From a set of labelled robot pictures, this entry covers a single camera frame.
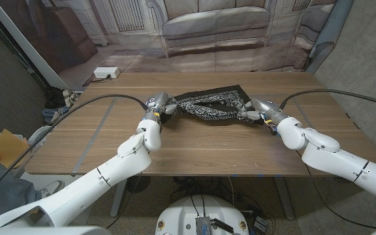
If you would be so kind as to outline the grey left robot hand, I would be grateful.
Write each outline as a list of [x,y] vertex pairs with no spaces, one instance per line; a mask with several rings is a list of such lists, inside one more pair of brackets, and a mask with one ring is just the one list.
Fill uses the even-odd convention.
[[172,114],[178,107],[178,101],[167,92],[162,91],[150,97],[146,101],[149,110],[160,114]]

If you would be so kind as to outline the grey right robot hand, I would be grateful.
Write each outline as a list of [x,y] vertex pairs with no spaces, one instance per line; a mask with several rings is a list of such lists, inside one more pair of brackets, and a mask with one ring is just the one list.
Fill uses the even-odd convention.
[[241,107],[238,115],[252,120],[270,119],[272,121],[282,121],[288,118],[288,115],[276,103],[262,99],[251,99]]

